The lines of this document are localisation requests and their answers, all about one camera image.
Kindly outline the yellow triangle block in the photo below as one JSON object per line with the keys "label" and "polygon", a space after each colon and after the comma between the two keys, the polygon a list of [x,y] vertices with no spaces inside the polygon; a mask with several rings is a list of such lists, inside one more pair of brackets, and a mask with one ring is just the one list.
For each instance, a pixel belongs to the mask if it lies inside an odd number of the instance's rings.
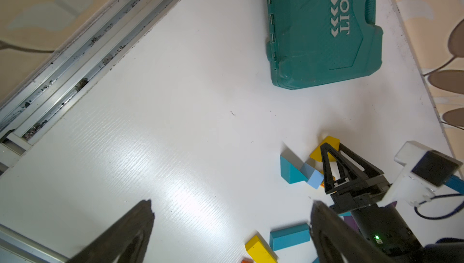
{"label": "yellow triangle block", "polygon": [[336,151],[339,151],[340,149],[340,140],[337,138],[334,138],[332,136],[327,136],[325,137],[322,142],[319,144],[318,147],[316,147],[313,152],[310,154],[310,158],[317,161],[317,162],[322,162],[323,157],[322,157],[322,152],[321,152],[321,147],[325,144],[328,143],[331,147],[333,147]]}

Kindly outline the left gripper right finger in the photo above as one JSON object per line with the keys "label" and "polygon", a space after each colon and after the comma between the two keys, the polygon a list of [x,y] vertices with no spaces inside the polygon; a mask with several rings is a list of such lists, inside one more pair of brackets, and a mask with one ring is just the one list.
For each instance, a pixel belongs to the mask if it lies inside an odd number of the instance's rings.
{"label": "left gripper right finger", "polygon": [[322,201],[311,211],[311,238],[321,263],[391,263]]}

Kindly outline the orange rectangular block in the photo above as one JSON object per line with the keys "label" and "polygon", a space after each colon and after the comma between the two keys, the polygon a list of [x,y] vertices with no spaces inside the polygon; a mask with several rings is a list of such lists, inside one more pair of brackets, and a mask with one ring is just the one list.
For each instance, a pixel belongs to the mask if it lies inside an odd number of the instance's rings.
{"label": "orange rectangular block", "polygon": [[241,263],[254,263],[254,261],[251,259],[245,258],[241,261]]}

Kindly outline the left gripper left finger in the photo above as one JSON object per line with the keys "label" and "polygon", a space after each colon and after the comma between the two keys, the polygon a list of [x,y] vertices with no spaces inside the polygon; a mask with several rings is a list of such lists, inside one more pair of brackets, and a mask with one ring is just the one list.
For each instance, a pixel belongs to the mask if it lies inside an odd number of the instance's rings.
{"label": "left gripper left finger", "polygon": [[68,261],[70,263],[142,263],[155,221],[151,206],[151,200],[141,200]]}

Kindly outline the purple triangle block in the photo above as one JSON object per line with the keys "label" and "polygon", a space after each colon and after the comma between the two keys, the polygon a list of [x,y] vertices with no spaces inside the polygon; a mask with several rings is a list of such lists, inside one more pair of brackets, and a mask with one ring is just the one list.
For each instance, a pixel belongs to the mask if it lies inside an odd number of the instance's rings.
{"label": "purple triangle block", "polygon": [[348,224],[352,229],[354,229],[356,232],[360,232],[360,229],[358,227],[358,224],[356,223],[356,221],[354,220],[354,217],[351,216],[351,215],[348,215],[348,216],[344,216],[343,217],[344,219],[344,222],[346,224]]}

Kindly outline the yellow rectangular block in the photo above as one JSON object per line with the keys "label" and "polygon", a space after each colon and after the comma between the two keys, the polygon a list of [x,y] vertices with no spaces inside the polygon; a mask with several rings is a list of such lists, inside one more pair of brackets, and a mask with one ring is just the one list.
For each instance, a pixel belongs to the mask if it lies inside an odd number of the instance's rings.
{"label": "yellow rectangular block", "polygon": [[265,241],[260,236],[253,236],[246,244],[247,253],[256,263],[277,263],[277,259],[272,255]]}

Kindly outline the teal triangle block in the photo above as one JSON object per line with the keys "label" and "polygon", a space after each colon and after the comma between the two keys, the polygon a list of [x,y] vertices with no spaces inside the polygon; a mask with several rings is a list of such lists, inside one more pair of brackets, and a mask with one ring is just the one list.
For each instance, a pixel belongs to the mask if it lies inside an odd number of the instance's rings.
{"label": "teal triangle block", "polygon": [[280,175],[288,184],[308,181],[308,178],[283,156],[280,156]]}

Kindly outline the teal trapezoid block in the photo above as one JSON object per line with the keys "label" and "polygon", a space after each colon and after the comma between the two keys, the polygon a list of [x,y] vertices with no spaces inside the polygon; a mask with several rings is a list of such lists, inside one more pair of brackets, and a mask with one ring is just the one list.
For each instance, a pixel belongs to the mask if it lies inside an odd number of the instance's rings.
{"label": "teal trapezoid block", "polygon": [[345,213],[341,213],[341,214],[338,214],[339,217],[351,217],[351,212],[345,212]]}

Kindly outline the light blue cube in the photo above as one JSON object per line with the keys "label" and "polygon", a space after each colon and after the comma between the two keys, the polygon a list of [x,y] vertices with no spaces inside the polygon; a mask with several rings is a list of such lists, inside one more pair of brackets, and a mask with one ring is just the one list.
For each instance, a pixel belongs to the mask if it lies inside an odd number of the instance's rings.
{"label": "light blue cube", "polygon": [[307,184],[314,189],[318,189],[324,182],[324,175],[307,163],[303,164],[300,172],[306,177]]}

